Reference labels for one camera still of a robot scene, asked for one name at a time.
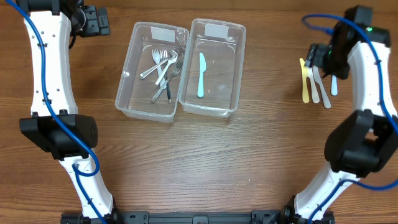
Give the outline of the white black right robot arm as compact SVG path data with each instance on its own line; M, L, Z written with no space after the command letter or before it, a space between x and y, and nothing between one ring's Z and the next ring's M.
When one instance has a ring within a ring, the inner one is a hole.
M312 44L305 67L353 86L353 112L329 135L325 165L280 211L279 223L333 223L329 206L351 185L379 172L397 149L397 111L388 76L389 31L374 27L373 10L357 5L336 18L328 44Z

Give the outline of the small white plastic fork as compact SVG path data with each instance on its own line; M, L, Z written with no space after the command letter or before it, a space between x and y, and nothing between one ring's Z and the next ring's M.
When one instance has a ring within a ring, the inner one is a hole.
M153 60L154 60L155 63L160 63L160 61L161 61L161 56L160 56L160 52L159 52L157 49L153 49L153 50L152 50L152 58L153 58ZM157 68L157 73L158 73L158 76L161 75L161 73L162 73L161 67L158 67L158 68Z

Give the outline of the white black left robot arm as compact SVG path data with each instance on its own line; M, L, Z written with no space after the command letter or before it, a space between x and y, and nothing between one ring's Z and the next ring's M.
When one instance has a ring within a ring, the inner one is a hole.
M105 8L83 1L9 1L23 17L30 39L34 95L21 133L66 170L81 202L79 214L63 214L61 223L124 223L106 188L95 154L98 128L79 114L70 78L69 50L76 37L109 35Z

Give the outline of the black handled fork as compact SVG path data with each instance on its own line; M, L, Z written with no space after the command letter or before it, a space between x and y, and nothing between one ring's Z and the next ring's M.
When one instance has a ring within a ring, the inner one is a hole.
M171 104L172 103L172 97L171 97L171 91L170 91L169 83L166 84L166 90L167 90L168 103Z

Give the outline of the mint green plastic knife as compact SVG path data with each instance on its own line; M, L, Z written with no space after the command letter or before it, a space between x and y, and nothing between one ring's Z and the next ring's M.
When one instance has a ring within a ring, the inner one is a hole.
M198 78L198 88L197 88L197 97L203 98L204 91L204 73L206 71L206 59L202 52L199 54L200 59L200 68L199 68L199 78Z

